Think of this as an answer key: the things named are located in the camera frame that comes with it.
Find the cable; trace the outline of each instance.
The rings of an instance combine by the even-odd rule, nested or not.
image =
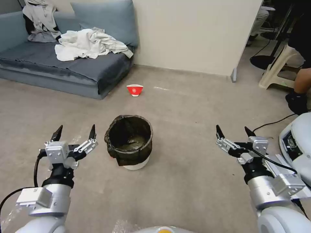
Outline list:
[[[281,120],[278,120],[278,121],[275,121],[275,122],[271,122],[271,123],[267,123],[267,124],[261,125],[261,126],[257,127],[256,129],[254,129],[254,130],[253,130],[253,133],[254,133],[256,130],[258,130],[258,129],[260,129],[260,128],[264,127],[264,126],[279,123],[279,122],[281,122],[281,121],[283,121],[283,120],[285,120],[285,119],[287,119],[287,118],[289,118],[289,117],[291,117],[291,116],[293,116],[293,115],[296,115],[296,114],[295,114],[295,113],[293,113],[293,114],[291,114],[291,115],[288,115],[288,116],[286,116],[286,117],[282,118]]]
[[[42,159],[43,157],[46,157],[46,152],[45,152],[44,149],[41,149],[40,152],[39,152],[39,154],[38,154],[36,163],[35,163],[35,168],[34,168],[34,170],[33,170],[33,183],[34,183],[35,187],[38,187],[38,180],[37,180],[37,176],[38,176],[38,165],[39,165],[40,159]]]
[[[260,154],[259,152],[255,151],[254,149],[252,149],[251,151],[254,152],[256,155],[259,155],[261,158],[263,158],[263,159],[269,161],[270,163],[273,163],[274,165],[277,165],[277,166],[279,166],[279,167],[285,168],[285,169],[287,169],[287,170],[291,170],[291,171],[293,171],[295,174],[297,174],[297,171],[296,171],[295,169],[293,169],[293,168],[291,168],[291,167],[288,167],[288,166],[285,166],[285,165],[283,165],[283,164],[280,164],[280,163],[278,163],[278,162],[276,162],[276,161],[273,161],[273,160],[267,158],[266,156]]]
[[[1,204],[0,204],[0,216],[1,216],[1,209],[2,209],[2,207],[3,207],[3,205],[4,205],[4,203],[6,202],[6,200],[9,199],[9,197],[11,197],[12,195],[14,195],[15,193],[18,193],[18,192],[22,191],[23,189],[24,189],[24,188],[17,189],[17,190],[15,190],[15,191],[11,192],[8,196],[6,196],[6,197],[3,199],[3,201],[2,201]]]
[[[250,59],[252,59],[254,56],[256,56],[258,53],[260,53],[262,50],[264,50],[269,44],[270,44],[271,39],[269,39],[268,44],[266,44],[261,50],[259,50],[255,55],[253,55]]]
[[[39,165],[40,159],[41,159],[41,157],[38,156],[36,163],[35,163],[35,168],[33,170],[33,183],[34,183],[35,187],[38,187],[37,176],[38,176],[38,165]]]
[[[306,217],[307,219],[309,219],[307,213],[305,212],[304,207],[303,207],[302,204],[301,204],[300,199],[293,199],[292,202],[293,202],[294,204],[296,204],[296,205],[301,209],[301,211],[303,212],[303,214],[305,215],[305,217]]]

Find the black sleeve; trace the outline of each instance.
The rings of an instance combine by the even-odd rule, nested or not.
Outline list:
[[[33,22],[26,15],[23,14],[23,18],[25,19],[26,31],[28,35],[30,35],[31,32],[35,30],[35,26],[33,25]]]

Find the black stand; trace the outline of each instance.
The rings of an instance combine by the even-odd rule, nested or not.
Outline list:
[[[275,59],[275,54],[280,47],[281,43],[287,38],[287,31],[289,30],[290,26],[292,25],[294,21],[294,16],[291,14],[291,11],[293,9],[294,4],[291,5],[291,7],[288,9],[287,14],[284,19],[284,23],[282,24],[279,35],[276,35],[278,38],[278,42],[276,43],[272,53],[270,55],[257,55],[250,58],[250,63],[252,65],[262,69],[266,70],[267,67],[273,63]]]

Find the red and white cup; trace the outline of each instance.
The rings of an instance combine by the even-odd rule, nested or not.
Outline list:
[[[126,87],[129,90],[130,94],[134,97],[139,96],[143,90],[143,86],[138,84],[127,85]]]

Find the gray carpet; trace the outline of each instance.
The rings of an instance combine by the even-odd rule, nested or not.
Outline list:
[[[70,232],[110,233],[118,220],[198,233],[257,232],[243,170],[215,145],[215,126],[229,139],[245,141],[244,126],[291,114],[285,90],[258,87],[261,74],[245,57],[235,84],[217,75],[135,66],[101,101],[0,79],[0,199],[32,185],[38,149],[61,124],[62,139],[74,143],[87,139],[96,124],[99,146],[75,171]],[[128,84],[144,85],[142,94],[132,97]],[[141,115],[153,126],[153,151],[141,170],[118,167],[107,153],[104,134],[120,114]],[[274,138],[270,150],[278,152],[278,134],[293,119],[258,131]],[[39,183],[49,176],[47,168],[43,159]],[[16,199],[4,206],[1,220],[12,210],[14,217],[4,232],[30,219],[25,211],[16,213]],[[309,202],[303,204],[311,214]]]

